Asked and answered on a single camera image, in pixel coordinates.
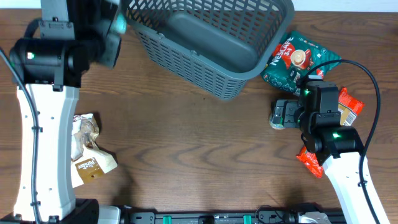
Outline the green Nescafe coffee bag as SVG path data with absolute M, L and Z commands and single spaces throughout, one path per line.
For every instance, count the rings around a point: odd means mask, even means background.
M 271 86 L 299 95 L 297 82 L 319 64 L 341 57 L 297 31 L 286 33 L 270 56 L 262 79 Z

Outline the small teal wipes packet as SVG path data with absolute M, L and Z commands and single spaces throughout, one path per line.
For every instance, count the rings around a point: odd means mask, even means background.
M 113 23 L 111 24 L 111 30 L 118 34 L 125 34 L 127 29 L 127 22 L 122 14 L 118 14 Z

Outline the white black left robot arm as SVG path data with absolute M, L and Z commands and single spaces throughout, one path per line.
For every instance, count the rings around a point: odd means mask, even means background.
M 41 17 L 3 57 L 17 85 L 22 164 L 16 203 L 2 223 L 128 221 L 118 207 L 76 198 L 71 178 L 81 78 L 93 62 L 115 66 L 121 37 L 111 26 L 120 8 L 120 1 L 42 0 Z

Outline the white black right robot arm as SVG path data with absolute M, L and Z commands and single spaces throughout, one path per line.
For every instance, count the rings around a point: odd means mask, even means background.
M 307 151 L 324 168 L 347 223 L 389 223 L 372 182 L 365 148 L 352 126 L 340 123 L 339 89 L 333 82 L 306 82 L 297 100 L 277 100 L 271 122 L 298 128 Z

